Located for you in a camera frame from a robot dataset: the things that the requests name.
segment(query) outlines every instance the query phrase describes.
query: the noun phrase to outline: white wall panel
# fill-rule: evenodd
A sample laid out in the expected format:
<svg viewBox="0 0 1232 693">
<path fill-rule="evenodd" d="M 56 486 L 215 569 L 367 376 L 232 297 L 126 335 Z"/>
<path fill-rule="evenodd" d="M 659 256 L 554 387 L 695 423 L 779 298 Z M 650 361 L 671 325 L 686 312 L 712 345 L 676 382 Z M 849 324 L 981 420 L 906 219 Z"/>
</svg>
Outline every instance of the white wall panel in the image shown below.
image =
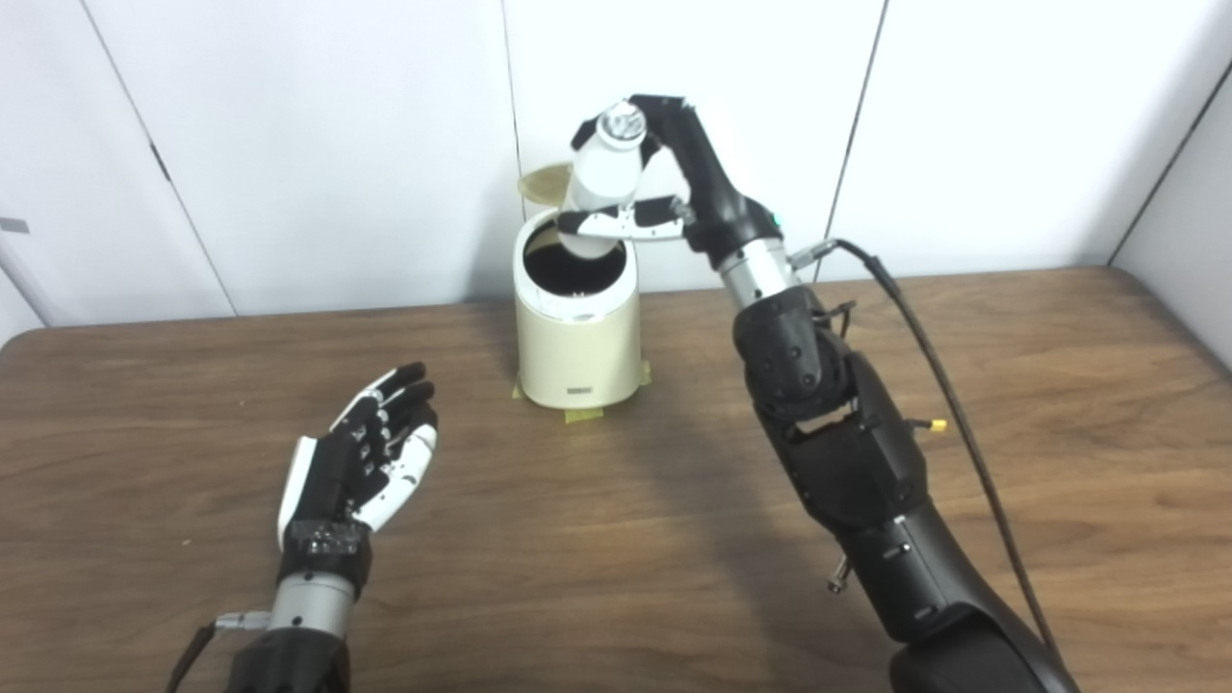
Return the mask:
<svg viewBox="0 0 1232 693">
<path fill-rule="evenodd" d="M 9 275 L 0 273 L 0 346 L 22 332 L 39 327 L 43 327 L 43 321 L 9 281 Z"/>
<path fill-rule="evenodd" d="M 1232 57 L 1228 5 L 893 0 L 834 234 L 899 274 L 1106 261 Z"/>
<path fill-rule="evenodd" d="M 240 313 L 450 302 L 509 276 L 499 0 L 89 6 Z"/>
<path fill-rule="evenodd" d="M 623 96 L 685 96 L 732 180 L 784 217 L 788 245 L 821 238 L 878 0 L 506 0 L 506 11 L 525 171 L 568 160 L 578 125 Z M 686 191 L 659 158 L 646 195 Z M 684 242 L 638 255 L 643 289 L 717 286 Z"/>
<path fill-rule="evenodd" d="M 1116 256 L 1232 367 L 1232 85 L 1211 102 Z"/>
<path fill-rule="evenodd" d="M 52 324 L 232 313 L 78 2 L 0 2 L 0 217 Z"/>
</svg>

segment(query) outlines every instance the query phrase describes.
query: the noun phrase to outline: prosthetic hand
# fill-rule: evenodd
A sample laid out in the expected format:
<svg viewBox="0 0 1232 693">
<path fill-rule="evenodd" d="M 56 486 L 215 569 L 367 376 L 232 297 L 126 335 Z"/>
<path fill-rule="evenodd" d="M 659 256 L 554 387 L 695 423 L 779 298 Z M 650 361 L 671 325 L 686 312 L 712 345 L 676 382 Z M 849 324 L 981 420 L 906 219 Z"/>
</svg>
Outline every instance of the prosthetic hand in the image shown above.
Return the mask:
<svg viewBox="0 0 1232 693">
<path fill-rule="evenodd" d="M 675 153 L 687 202 L 634 201 L 637 178 L 625 169 L 644 166 L 660 147 Z M 841 240 L 788 258 L 774 215 L 731 184 L 683 99 L 632 96 L 583 123 L 573 148 L 573 179 L 557 219 L 575 236 L 565 248 L 585 258 L 614 239 L 683 234 L 722 275 L 738 308 L 733 338 L 758 420 L 808 514 L 843 546 L 844 565 L 886 631 L 907 645 L 891 661 L 893 689 L 1076 693 L 1058 656 L 967 560 L 929 496 L 909 424 L 795 274 L 843 247 L 861 256 L 913 322 L 881 263 Z M 622 173 L 606 174 L 605 165 Z M 798 425 L 840 408 L 850 411 L 840 420 L 812 432 Z"/>
<path fill-rule="evenodd" d="M 267 623 L 235 656 L 228 693 L 350 691 L 346 626 L 372 565 L 368 535 L 415 492 L 436 446 L 424 375 L 418 363 L 391 371 L 361 390 L 329 433 L 296 444 L 278 511 L 274 610 L 216 621 Z"/>
</svg>

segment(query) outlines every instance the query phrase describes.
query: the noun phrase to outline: black cable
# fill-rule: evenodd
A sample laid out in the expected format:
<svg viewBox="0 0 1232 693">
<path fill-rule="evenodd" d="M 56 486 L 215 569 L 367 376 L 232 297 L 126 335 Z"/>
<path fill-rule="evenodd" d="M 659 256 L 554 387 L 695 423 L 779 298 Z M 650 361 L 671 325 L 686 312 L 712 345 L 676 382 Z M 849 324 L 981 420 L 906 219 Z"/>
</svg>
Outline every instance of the black cable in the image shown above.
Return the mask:
<svg viewBox="0 0 1232 693">
<path fill-rule="evenodd" d="M 1045 645 L 1048 646 L 1057 658 L 1061 658 L 1061 650 L 1057 647 L 1057 641 L 1052 636 L 1052 629 L 1048 628 L 1048 619 L 1044 615 L 1044 608 L 1040 607 L 1040 601 L 1035 596 L 1035 588 L 1031 587 L 1031 578 L 1026 573 L 1026 565 L 1023 562 L 1023 556 L 1018 551 L 1018 543 L 1014 540 L 1014 533 L 1009 527 L 1009 518 L 1005 514 L 1005 508 L 1002 506 L 1000 494 L 997 492 L 997 485 L 993 482 L 992 474 L 988 471 L 988 465 L 984 462 L 984 455 L 979 451 L 979 445 L 976 444 L 976 434 L 971 429 L 971 423 L 967 420 L 967 413 L 962 408 L 962 403 L 958 401 L 958 395 L 954 390 L 954 385 L 950 382 L 950 376 L 945 372 L 945 366 L 941 365 L 940 356 L 936 355 L 936 349 L 933 348 L 933 343 L 928 338 L 928 333 L 924 332 L 924 326 L 920 324 L 919 318 L 915 317 L 915 311 L 912 310 L 910 305 L 907 302 L 907 297 L 903 296 L 902 290 L 894 281 L 886 268 L 881 264 L 881 259 L 875 255 L 870 255 L 859 245 L 854 243 L 835 239 L 835 244 L 855 255 L 864 263 L 864 266 L 869 269 L 872 277 L 877 280 L 881 289 L 886 291 L 890 300 L 894 302 L 898 307 L 898 312 L 902 313 L 903 319 L 907 321 L 907 327 L 910 328 L 912 335 L 915 338 L 915 343 L 919 344 L 920 351 L 924 353 L 924 358 L 928 360 L 929 367 L 933 370 L 933 375 L 936 377 L 936 383 L 941 388 L 941 393 L 945 396 L 946 403 L 950 406 L 950 412 L 954 413 L 954 420 L 958 424 L 958 433 L 962 435 L 962 443 L 967 448 L 967 454 L 971 455 L 971 462 L 976 467 L 976 475 L 979 477 L 979 485 L 984 490 L 984 496 L 988 498 L 988 504 L 993 512 L 993 519 L 997 522 L 997 530 L 1000 533 L 1002 543 L 1005 545 L 1005 554 L 1009 556 L 1009 564 L 1014 568 L 1014 575 L 1018 577 L 1018 584 L 1023 589 L 1023 597 L 1026 599 L 1026 605 L 1031 610 L 1031 618 L 1035 619 L 1035 625 L 1040 630 L 1040 638 L 1044 640 Z"/>
<path fill-rule="evenodd" d="M 180 655 L 180 661 L 175 662 L 175 668 L 171 670 L 171 681 L 166 683 L 166 693 L 175 693 L 176 688 L 180 687 L 180 682 L 187 676 L 188 670 L 192 668 L 192 663 L 197 661 L 201 652 L 206 650 L 206 645 L 214 638 L 214 621 L 203 625 L 197 629 L 196 635 L 188 641 L 188 647 Z"/>
</svg>

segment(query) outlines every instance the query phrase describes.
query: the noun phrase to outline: cable connector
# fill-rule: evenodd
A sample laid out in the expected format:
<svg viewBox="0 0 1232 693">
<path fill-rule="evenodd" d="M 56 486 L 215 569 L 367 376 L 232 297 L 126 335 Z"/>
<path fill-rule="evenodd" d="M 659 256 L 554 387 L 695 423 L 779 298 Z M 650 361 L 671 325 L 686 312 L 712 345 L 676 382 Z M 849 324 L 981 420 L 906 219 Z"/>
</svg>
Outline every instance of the cable connector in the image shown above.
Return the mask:
<svg viewBox="0 0 1232 693">
<path fill-rule="evenodd" d="M 787 258 L 787 263 L 791 264 L 792 271 L 800 271 L 808 265 L 821 260 L 825 255 L 829 255 L 839 247 L 838 240 L 822 240 L 812 248 L 804 248 L 800 253 L 793 253 L 791 258 Z"/>
<path fill-rule="evenodd" d="M 270 612 L 232 612 L 214 619 L 214 630 L 269 630 Z"/>
<path fill-rule="evenodd" d="M 945 419 L 907 419 L 907 425 L 912 428 L 918 428 L 920 430 L 931 430 L 934 433 L 941 433 L 950 428 L 950 422 Z"/>
</svg>

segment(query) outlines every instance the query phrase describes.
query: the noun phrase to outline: wooden table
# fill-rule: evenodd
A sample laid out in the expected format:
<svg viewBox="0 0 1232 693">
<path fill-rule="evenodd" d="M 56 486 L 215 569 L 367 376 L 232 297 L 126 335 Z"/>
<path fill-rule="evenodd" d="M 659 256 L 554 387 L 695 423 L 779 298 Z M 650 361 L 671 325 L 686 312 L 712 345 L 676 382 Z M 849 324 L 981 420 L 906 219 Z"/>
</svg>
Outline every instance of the wooden table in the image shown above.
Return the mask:
<svg viewBox="0 0 1232 693">
<path fill-rule="evenodd" d="M 1104 268 L 903 282 L 950 367 L 1088 693 L 1232 679 L 1232 381 Z M 850 342 L 945 416 L 870 282 Z M 192 630 L 267 608 L 292 443 L 423 359 L 441 445 L 376 536 L 359 693 L 888 691 L 864 596 L 749 412 L 715 291 L 647 296 L 654 382 L 598 420 L 510 397 L 508 305 L 51 329 L 0 356 L 0 691 L 160 691 Z M 956 434 L 934 496 L 1023 609 Z M 182 691 L 219 691 L 249 636 Z"/>
</svg>

